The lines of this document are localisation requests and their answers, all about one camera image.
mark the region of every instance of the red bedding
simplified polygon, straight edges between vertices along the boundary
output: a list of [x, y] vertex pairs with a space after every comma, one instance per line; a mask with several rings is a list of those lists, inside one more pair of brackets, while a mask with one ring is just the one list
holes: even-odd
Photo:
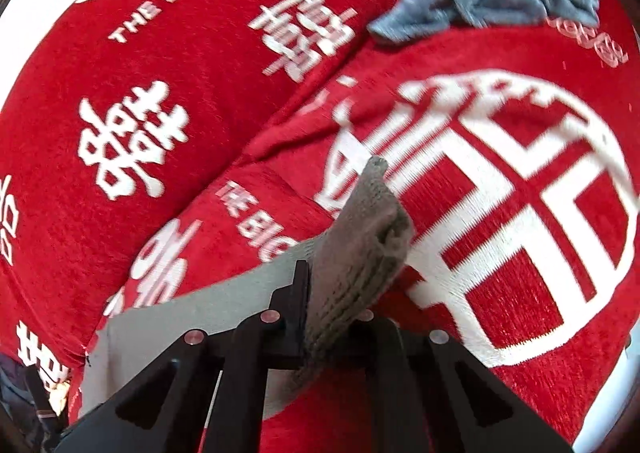
[[[366, 46], [150, 240], [108, 316], [319, 234], [377, 154], [417, 239], [376, 310], [456, 335], [573, 441], [640, 310], [640, 58], [616, 1], [600, 12], [594, 33], [550, 20]], [[613, 42], [629, 52], [606, 51]], [[343, 375], [327, 372], [267, 420], [262, 449], [367, 451], [364, 385]]]
[[[82, 366], [144, 242], [271, 114], [324, 82], [393, 2], [73, 5], [0, 113], [0, 180], [12, 177], [17, 213], [15, 236], [3, 240], [10, 258], [0, 258], [0, 350], [20, 350], [21, 321], [61, 365]], [[302, 12], [318, 29], [333, 22], [322, 48], [295, 45], [296, 28], [321, 38], [298, 27]]]

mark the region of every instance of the white chinese character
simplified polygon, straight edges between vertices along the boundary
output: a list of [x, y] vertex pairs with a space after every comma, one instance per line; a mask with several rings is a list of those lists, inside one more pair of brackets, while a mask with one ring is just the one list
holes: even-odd
[[[572, 27], [568, 32], [583, 31]], [[409, 81], [398, 92], [403, 100], [415, 105], [430, 97], [427, 111], [414, 118], [408, 115], [411, 112], [407, 112], [406, 105], [396, 103], [394, 112], [372, 127], [362, 140], [350, 132], [349, 110], [335, 107], [334, 120], [340, 130], [327, 154], [324, 180], [315, 201], [331, 214], [340, 210], [351, 192], [353, 177], [364, 168], [362, 163], [366, 162], [367, 154], [386, 160], [385, 181], [398, 198], [418, 181], [431, 180], [429, 174], [437, 175], [439, 163], [447, 159], [473, 188], [414, 242], [407, 264], [424, 281], [412, 285], [407, 295], [420, 309], [446, 305], [463, 344], [487, 367], [517, 365], [564, 345], [607, 305], [634, 263], [638, 199], [633, 187], [628, 186], [630, 173], [614, 133], [588, 104], [555, 83], [506, 71], [481, 70]], [[591, 299], [584, 298], [560, 247], [561, 240], [549, 232], [531, 204], [501, 224], [479, 247], [466, 249], [466, 258], [460, 263], [451, 265], [445, 259], [448, 249], [463, 241], [488, 216], [495, 216], [498, 207], [518, 191], [495, 161], [489, 161], [479, 148], [450, 126], [452, 114], [470, 96], [475, 99], [457, 117], [466, 134], [481, 141], [503, 165], [524, 180], [552, 163], [560, 172], [537, 195], [562, 227], [568, 238], [564, 242], [583, 264], [596, 290]], [[564, 115], [559, 125], [550, 123], [547, 130], [523, 146], [492, 119], [509, 99], [523, 98], [543, 109], [562, 104], [562, 109], [570, 113]], [[568, 167], [558, 170], [558, 159], [565, 149], [580, 139], [589, 143], [593, 152], [577, 162], [563, 164]], [[620, 202], [627, 220], [622, 232], [624, 248], [615, 261], [577, 203], [603, 173], [609, 174], [614, 185], [612, 198], [606, 202]], [[539, 275], [536, 278], [548, 289], [561, 324], [543, 335], [499, 347], [490, 340], [466, 295], [495, 278], [495, 273], [520, 253], [527, 255]]]
[[140, 280], [134, 307], [165, 303], [172, 299], [180, 287], [188, 266], [187, 260], [178, 258], [178, 255], [196, 234], [201, 224], [201, 220], [196, 220], [184, 233], [180, 234], [178, 230], [180, 221], [170, 220], [146, 243], [138, 253], [130, 271], [132, 279]]
[[[161, 111], [160, 103], [168, 95], [167, 84], [154, 81], [148, 91], [134, 87], [132, 92], [138, 97], [133, 101], [125, 97], [121, 103], [114, 104], [107, 112], [103, 122], [95, 113], [87, 98], [80, 102], [80, 117], [91, 124], [96, 130], [85, 128], [80, 137], [78, 157], [88, 166], [98, 164], [95, 183], [102, 188], [110, 200], [119, 196], [132, 195], [136, 189], [135, 181], [125, 172], [130, 168], [145, 183], [146, 192], [153, 198], [158, 198], [164, 192], [164, 185], [158, 179], [147, 174], [139, 163], [164, 164], [164, 151], [174, 149], [172, 140], [186, 142], [188, 140], [182, 129], [189, 122], [189, 116], [184, 108], [175, 105], [171, 114]], [[135, 119], [123, 110], [123, 104]], [[161, 125], [145, 122], [144, 128], [153, 135], [160, 146], [149, 136], [138, 129], [139, 121], [146, 121], [147, 113], [157, 115]], [[128, 149], [117, 137], [131, 134]], [[113, 150], [115, 157], [108, 157], [107, 152]]]
[[11, 178], [11, 175], [7, 175], [0, 180], [0, 255], [13, 266], [14, 250], [9, 237], [15, 239], [20, 212], [15, 207], [14, 196], [7, 195]]
[[102, 313], [102, 315], [108, 318], [112, 318], [114, 316], [117, 316], [118, 314], [121, 314], [123, 309], [124, 287], [120, 287], [118, 292], [111, 296], [111, 299], [109, 300], [109, 303], [107, 303], [107, 306], [104, 308], [104, 312]]
[[318, 110], [326, 103], [328, 97], [329, 91], [326, 88], [323, 88], [321, 91], [319, 91], [318, 94], [316, 94], [316, 97], [314, 97], [311, 103], [304, 105], [300, 108], [300, 110], [298, 110], [297, 115], [304, 116], [305, 114], [313, 112], [314, 110]]
[[18, 322], [15, 331], [20, 341], [18, 357], [26, 367], [36, 364], [40, 367], [40, 378], [45, 388], [52, 389], [58, 383], [66, 381], [69, 369], [60, 365], [46, 345], [39, 345], [38, 336], [30, 332], [22, 321]]
[[257, 199], [236, 182], [229, 180], [216, 192], [216, 196], [225, 204], [226, 210], [233, 218], [240, 216], [240, 211], [247, 211], [248, 204], [257, 205]]
[[[348, 9], [338, 15], [323, 4], [324, 0], [283, 0], [272, 8], [260, 7], [262, 14], [254, 18], [249, 27], [263, 29], [264, 45], [282, 55], [262, 71], [265, 75], [270, 76], [284, 68], [293, 81], [300, 82], [322, 59], [321, 54], [312, 49], [314, 44], [325, 55], [333, 56], [336, 48], [353, 39], [353, 29], [344, 22], [355, 16], [356, 11]], [[295, 6], [299, 11], [297, 20], [313, 33], [312, 36], [304, 36], [300, 26], [291, 23], [293, 17], [286, 11]]]
[[599, 58], [612, 68], [629, 60], [628, 54], [606, 32], [598, 33], [593, 27], [585, 27], [564, 18], [548, 18], [546, 23], [555, 27], [563, 36], [575, 38], [581, 47], [594, 49]]

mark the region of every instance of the gray knit fabric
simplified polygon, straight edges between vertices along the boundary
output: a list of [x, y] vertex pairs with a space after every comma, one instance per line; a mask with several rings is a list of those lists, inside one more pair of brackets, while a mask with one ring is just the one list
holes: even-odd
[[305, 341], [311, 361], [300, 372], [270, 372], [265, 417], [281, 410], [311, 380], [336, 338], [388, 288], [414, 235], [407, 213], [383, 183], [386, 162], [372, 157], [338, 220], [270, 263], [177, 299], [130, 309], [98, 334], [81, 385], [80, 416], [106, 401], [191, 328], [217, 333], [268, 308], [289, 285], [295, 263], [311, 265]]

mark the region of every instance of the bed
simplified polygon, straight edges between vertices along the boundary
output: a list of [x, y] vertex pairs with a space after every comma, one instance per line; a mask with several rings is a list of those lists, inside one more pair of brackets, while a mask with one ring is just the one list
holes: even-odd
[[[50, 28], [76, 0], [9, 0], [0, 15], [0, 109], [25, 62]], [[577, 453], [594, 451], [622, 413], [636, 389], [640, 372], [640, 327], [588, 413], [574, 443]]]

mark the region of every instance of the black robotic claw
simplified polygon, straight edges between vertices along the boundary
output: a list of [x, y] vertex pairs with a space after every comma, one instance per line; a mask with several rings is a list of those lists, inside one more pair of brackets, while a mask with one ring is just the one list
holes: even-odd
[[[270, 308], [234, 330], [189, 330], [60, 436], [55, 453], [255, 453], [268, 369], [305, 362], [306, 261]], [[364, 368], [379, 453], [545, 453], [572, 449], [445, 332], [417, 336], [388, 319], [355, 322], [334, 359]]]

